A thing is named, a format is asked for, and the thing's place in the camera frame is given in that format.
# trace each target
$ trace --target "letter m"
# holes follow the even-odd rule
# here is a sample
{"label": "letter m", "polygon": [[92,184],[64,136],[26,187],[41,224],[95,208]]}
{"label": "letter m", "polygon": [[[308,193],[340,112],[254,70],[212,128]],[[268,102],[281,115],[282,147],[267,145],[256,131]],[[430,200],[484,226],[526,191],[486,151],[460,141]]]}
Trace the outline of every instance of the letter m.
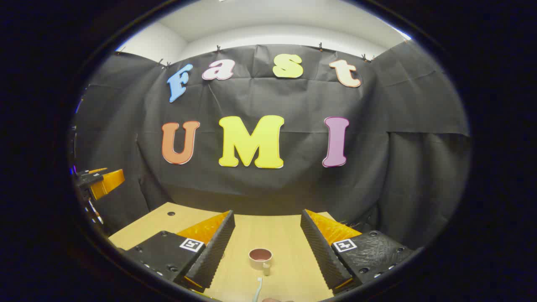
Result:
{"label": "letter m", "polygon": [[280,127],[283,124],[283,117],[264,116],[250,135],[240,117],[222,118],[219,125],[224,129],[223,154],[218,163],[224,167],[238,166],[238,159],[235,157],[236,148],[242,163],[248,167],[259,148],[259,156],[255,160],[256,167],[270,169],[283,167],[284,161],[280,158],[279,147]]}

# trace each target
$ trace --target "letter i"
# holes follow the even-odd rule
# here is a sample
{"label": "letter i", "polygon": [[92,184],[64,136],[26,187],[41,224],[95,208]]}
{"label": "letter i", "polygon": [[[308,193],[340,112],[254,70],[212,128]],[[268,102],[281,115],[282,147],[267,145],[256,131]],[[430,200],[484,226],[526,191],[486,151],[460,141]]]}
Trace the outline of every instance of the letter i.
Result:
{"label": "letter i", "polygon": [[343,166],[347,158],[343,155],[345,146],[345,129],[349,125],[349,120],[341,117],[327,117],[324,124],[328,127],[328,151],[323,160],[325,167]]}

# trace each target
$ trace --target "black cloth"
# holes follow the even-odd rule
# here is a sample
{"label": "black cloth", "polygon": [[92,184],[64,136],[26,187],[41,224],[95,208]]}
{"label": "black cloth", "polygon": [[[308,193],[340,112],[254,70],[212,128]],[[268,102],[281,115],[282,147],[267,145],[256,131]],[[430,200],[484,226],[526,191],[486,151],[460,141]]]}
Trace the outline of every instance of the black cloth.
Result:
{"label": "black cloth", "polygon": [[[297,54],[299,78],[276,78],[276,55]],[[210,63],[235,61],[232,78],[206,81]],[[355,65],[358,88],[339,83],[328,64]],[[168,78],[186,64],[186,92],[169,102]],[[163,68],[148,59],[111,56],[94,74],[75,115],[77,169],[123,169],[125,183],[97,201],[114,231],[165,202],[237,214],[328,211],[354,223],[372,208],[380,231],[416,248],[445,225],[466,180],[470,138],[460,99],[442,69],[408,41],[371,63],[349,54],[297,45],[253,45],[198,55]],[[219,120],[239,116],[251,133],[262,116],[282,116],[281,169],[221,167]],[[347,163],[325,168],[326,117],[350,121]],[[162,125],[200,122],[194,154],[183,165],[162,156]]]}

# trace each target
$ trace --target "toothbrush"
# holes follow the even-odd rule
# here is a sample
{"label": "toothbrush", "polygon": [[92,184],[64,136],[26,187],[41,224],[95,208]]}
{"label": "toothbrush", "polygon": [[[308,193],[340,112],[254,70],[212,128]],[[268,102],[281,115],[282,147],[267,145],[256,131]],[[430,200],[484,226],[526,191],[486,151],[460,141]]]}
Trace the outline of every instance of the toothbrush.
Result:
{"label": "toothbrush", "polygon": [[253,302],[257,302],[257,298],[259,298],[259,292],[261,291],[261,285],[263,284],[263,278],[259,277],[259,278],[257,278],[257,281],[259,281],[259,287],[257,288],[256,295],[253,298]]}

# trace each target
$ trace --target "table surface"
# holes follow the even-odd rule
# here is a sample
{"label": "table surface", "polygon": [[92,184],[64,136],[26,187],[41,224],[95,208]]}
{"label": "table surface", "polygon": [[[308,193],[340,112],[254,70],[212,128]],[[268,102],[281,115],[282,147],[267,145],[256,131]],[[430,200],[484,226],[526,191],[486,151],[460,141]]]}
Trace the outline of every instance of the table surface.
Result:
{"label": "table surface", "polygon": [[[178,233],[217,214],[220,213],[166,203],[109,239],[127,250],[159,231]],[[327,212],[319,214],[333,219]],[[272,252],[269,276],[250,267],[248,252],[254,248]],[[263,277],[258,302],[265,298],[314,302],[333,297],[300,227],[300,215],[236,214],[235,229],[224,257],[204,294],[223,302],[251,302],[259,287],[258,277]]]}

